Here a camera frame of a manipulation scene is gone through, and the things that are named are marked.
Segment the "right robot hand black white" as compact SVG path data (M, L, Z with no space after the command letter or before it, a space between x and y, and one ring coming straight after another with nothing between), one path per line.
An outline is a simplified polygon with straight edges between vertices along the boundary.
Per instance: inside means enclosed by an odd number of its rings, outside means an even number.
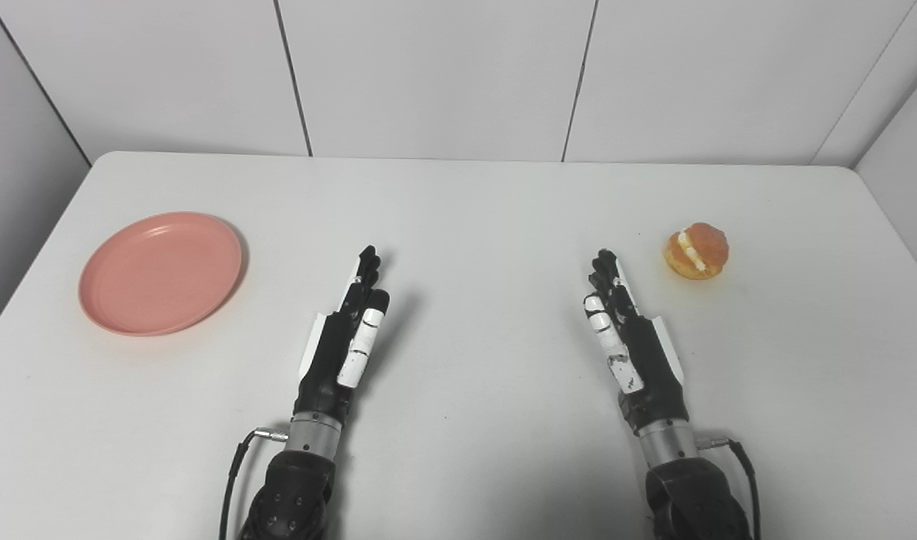
M619 384L619 409L638 437L657 422L688 421L680 367L659 318L642 315L611 250L592 260L583 310Z

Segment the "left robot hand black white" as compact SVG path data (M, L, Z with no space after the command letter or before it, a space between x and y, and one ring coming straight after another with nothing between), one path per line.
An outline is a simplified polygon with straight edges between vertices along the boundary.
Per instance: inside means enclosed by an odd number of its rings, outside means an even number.
M315 350L301 376L292 417L329 417L345 424L371 359L390 295L376 287L382 259L372 245L358 255L337 310L324 317L314 335Z

